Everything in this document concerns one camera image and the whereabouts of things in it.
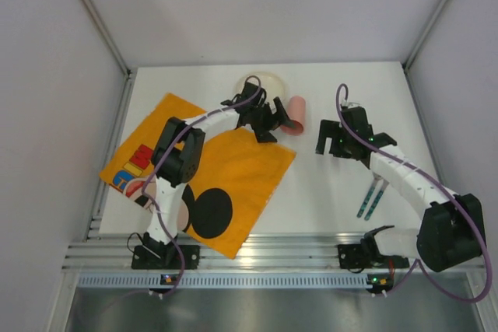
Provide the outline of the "pink plastic cup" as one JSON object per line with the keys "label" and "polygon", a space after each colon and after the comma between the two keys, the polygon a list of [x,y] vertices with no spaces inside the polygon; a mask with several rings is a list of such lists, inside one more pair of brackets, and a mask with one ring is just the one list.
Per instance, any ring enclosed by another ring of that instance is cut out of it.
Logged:
{"label": "pink plastic cup", "polygon": [[292,96],[289,99],[286,112],[292,124],[284,124],[281,129],[292,136],[303,134],[306,123],[306,100],[302,96]]}

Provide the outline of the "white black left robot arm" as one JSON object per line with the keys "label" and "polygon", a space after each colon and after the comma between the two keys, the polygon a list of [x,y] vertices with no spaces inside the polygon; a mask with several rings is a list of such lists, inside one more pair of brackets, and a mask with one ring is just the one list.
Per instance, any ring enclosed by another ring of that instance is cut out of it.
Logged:
{"label": "white black left robot arm", "polygon": [[281,126],[294,128],[282,101],[268,102],[261,84],[246,82],[241,93],[224,100],[205,114],[181,120],[171,117],[153,150],[154,166],[142,186],[142,196],[152,205],[149,228],[141,236],[141,248],[178,250],[177,218],[181,197],[188,182],[197,173],[204,144],[228,131],[250,126],[259,143],[275,143],[272,134]]}

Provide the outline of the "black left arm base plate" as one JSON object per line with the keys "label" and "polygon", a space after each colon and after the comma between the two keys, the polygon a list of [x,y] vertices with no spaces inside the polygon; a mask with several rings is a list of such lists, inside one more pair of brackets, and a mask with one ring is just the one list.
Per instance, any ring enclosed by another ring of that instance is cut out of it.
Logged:
{"label": "black left arm base plate", "polygon": [[175,246],[161,246],[150,248],[147,246],[136,246],[132,256],[132,269],[134,270],[180,270],[184,263],[185,270],[198,268],[200,257],[200,246],[180,245],[183,254]]}

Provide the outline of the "orange Mickey Mouse placemat cloth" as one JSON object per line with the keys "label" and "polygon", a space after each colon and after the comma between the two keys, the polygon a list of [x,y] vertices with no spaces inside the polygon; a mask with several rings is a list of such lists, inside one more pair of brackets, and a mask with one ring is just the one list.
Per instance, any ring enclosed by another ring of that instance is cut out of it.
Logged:
{"label": "orange Mickey Mouse placemat cloth", "polygon": [[[100,172],[100,179],[110,186],[101,234],[147,230],[152,207],[141,189],[153,171],[153,148],[170,117],[187,119],[203,112],[168,93],[142,121],[126,126],[124,140]],[[277,143],[258,143],[253,133],[244,128],[207,141],[198,172],[185,189],[178,228],[233,259],[295,155]]]}

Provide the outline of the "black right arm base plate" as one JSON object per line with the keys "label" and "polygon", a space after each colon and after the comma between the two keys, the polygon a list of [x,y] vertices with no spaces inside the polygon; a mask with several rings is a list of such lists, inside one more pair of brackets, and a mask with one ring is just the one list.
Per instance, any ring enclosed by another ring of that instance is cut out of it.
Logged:
{"label": "black right arm base plate", "polygon": [[410,266],[409,259],[398,255],[385,256],[365,245],[339,244],[338,259],[339,267],[349,271],[362,271],[366,269],[407,269]]}

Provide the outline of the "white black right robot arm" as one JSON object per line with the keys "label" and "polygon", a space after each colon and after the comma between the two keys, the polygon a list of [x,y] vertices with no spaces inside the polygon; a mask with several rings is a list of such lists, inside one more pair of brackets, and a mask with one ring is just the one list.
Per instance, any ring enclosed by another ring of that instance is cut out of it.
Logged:
{"label": "white black right robot arm", "polygon": [[370,260],[399,256],[444,271],[482,255],[486,241],[482,206],[473,194],[459,195],[436,185],[409,161],[386,133],[374,133],[363,107],[341,107],[342,120],[321,120],[316,152],[360,161],[393,187],[419,216],[416,229],[384,225],[362,239]]}

